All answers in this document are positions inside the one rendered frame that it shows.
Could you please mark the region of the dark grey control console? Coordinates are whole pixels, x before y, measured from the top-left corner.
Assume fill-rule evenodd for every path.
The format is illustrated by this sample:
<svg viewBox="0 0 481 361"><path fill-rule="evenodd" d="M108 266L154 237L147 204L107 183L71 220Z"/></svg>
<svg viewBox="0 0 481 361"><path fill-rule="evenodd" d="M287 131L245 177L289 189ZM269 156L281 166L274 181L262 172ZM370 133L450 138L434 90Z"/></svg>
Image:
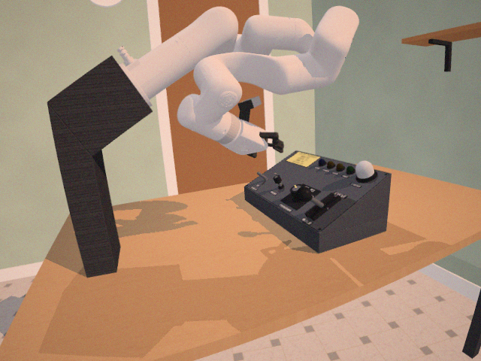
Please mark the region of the dark grey control console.
<svg viewBox="0 0 481 361"><path fill-rule="evenodd" d="M386 231L392 174L368 161L296 150L257 175L245 200L317 253Z"/></svg>

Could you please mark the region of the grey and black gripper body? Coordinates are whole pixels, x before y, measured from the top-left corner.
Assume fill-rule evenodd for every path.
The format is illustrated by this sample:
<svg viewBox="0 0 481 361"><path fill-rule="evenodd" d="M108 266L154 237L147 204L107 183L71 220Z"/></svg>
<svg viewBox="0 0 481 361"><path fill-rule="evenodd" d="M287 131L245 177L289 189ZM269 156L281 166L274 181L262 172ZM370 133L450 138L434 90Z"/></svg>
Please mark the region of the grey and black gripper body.
<svg viewBox="0 0 481 361"><path fill-rule="evenodd" d="M268 149L268 143L259 136L260 132L266 132L264 129L245 120L239 119L239 122L240 128L234 140L228 144L220 143L222 146L240 155L257 153Z"/></svg>

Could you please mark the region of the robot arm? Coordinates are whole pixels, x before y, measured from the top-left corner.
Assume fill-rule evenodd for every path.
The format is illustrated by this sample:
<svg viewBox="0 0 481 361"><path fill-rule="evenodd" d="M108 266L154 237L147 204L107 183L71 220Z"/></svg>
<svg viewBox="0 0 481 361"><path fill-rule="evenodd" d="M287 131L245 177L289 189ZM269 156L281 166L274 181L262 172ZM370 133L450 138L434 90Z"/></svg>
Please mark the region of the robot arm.
<svg viewBox="0 0 481 361"><path fill-rule="evenodd" d="M326 11L315 32L302 19L254 15L239 35L235 14L214 7L140 59L129 57L123 46L117 52L125 63L119 64L121 69L150 107L152 97L194 69L201 94L183 99L178 122L228 144L239 131L239 119L249 122L250 109L262 104L259 96L238 103L242 96L238 82L278 95L329 86L341 70L358 24L353 10L335 6ZM272 50L300 54L269 56ZM236 104L239 119L229 112Z"/></svg>

